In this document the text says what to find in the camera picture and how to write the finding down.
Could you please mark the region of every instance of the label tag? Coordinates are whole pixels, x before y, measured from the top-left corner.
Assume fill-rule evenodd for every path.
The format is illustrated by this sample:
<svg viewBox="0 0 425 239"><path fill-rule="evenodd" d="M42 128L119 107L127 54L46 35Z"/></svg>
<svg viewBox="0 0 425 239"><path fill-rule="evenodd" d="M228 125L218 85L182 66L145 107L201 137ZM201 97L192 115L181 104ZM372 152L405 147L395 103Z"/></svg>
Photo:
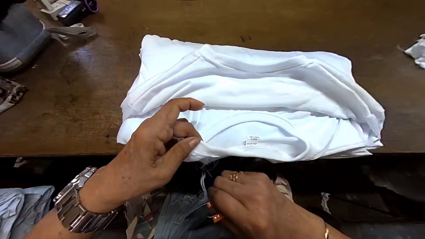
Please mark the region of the label tag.
<svg viewBox="0 0 425 239"><path fill-rule="evenodd" d="M247 136L245 146L246 145L256 145L256 144L258 144L259 141L260 141L259 136Z"/></svg>

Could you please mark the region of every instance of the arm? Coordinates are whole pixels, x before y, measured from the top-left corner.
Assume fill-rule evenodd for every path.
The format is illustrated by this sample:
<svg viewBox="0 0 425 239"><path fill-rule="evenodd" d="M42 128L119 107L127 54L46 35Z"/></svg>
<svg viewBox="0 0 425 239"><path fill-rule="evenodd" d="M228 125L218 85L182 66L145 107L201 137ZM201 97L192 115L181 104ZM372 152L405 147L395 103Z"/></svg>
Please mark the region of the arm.
<svg viewBox="0 0 425 239"><path fill-rule="evenodd" d="M87 180L79 192L82 205L92 212L109 212L134 196L168 183L201 141L193 125L177 117L181 111L200 110L203 106L192 98L173 99L145 120L117 157ZM184 139L166 151L165 145L173 137ZM92 235L69 232L52 210L25 239L86 239Z"/></svg>
<svg viewBox="0 0 425 239"><path fill-rule="evenodd" d="M243 172L231 181L223 171L208 189L214 207L224 214L224 226L240 238L350 239L318 216L287 199L262 173Z"/></svg>

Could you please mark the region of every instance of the wooden table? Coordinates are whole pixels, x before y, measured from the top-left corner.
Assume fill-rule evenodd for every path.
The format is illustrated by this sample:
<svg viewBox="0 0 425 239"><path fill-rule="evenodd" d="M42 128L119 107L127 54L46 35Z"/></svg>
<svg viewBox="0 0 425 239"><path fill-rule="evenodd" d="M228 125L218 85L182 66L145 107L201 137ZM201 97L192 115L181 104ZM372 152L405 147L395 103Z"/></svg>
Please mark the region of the wooden table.
<svg viewBox="0 0 425 239"><path fill-rule="evenodd" d="M10 77L22 102L0 114L0 156L116 154L120 104L145 34L274 51L331 51L386 109L378 152L424 152L425 70L401 49L425 32L421 0L103 0L83 23L98 36L53 42Z"/></svg>

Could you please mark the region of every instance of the folded t-shirt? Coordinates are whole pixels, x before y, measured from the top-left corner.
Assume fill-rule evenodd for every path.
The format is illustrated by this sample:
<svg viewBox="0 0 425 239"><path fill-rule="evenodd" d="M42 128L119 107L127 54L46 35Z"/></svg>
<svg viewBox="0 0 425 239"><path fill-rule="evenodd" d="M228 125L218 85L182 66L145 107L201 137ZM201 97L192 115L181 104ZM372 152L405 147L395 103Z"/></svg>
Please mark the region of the folded t-shirt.
<svg viewBox="0 0 425 239"><path fill-rule="evenodd" d="M336 54L147 35L141 58L139 76L121 105L120 143L168 100L192 97L204 109L179 117L187 118L204 141L187 161L209 163L233 155L288 162L367 155L382 146L384 110L354 81L350 61Z"/></svg>

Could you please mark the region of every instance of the stack of white t-shirts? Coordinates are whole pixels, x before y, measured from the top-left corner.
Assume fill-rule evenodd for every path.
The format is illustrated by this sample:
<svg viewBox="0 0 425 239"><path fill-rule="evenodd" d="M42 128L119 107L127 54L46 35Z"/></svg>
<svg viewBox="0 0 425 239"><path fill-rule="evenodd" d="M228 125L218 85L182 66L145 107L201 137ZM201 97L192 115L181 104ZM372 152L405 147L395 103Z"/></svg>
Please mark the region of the stack of white t-shirts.
<svg viewBox="0 0 425 239"><path fill-rule="evenodd" d="M0 239L22 239L49 211L53 186L0 189Z"/></svg>
<svg viewBox="0 0 425 239"><path fill-rule="evenodd" d="M272 162L369 155L382 146L384 109L355 81L351 62L329 52L211 46L146 35L139 75L121 104L117 142L168 100L192 97L181 112L203 142L186 161L226 156Z"/></svg>

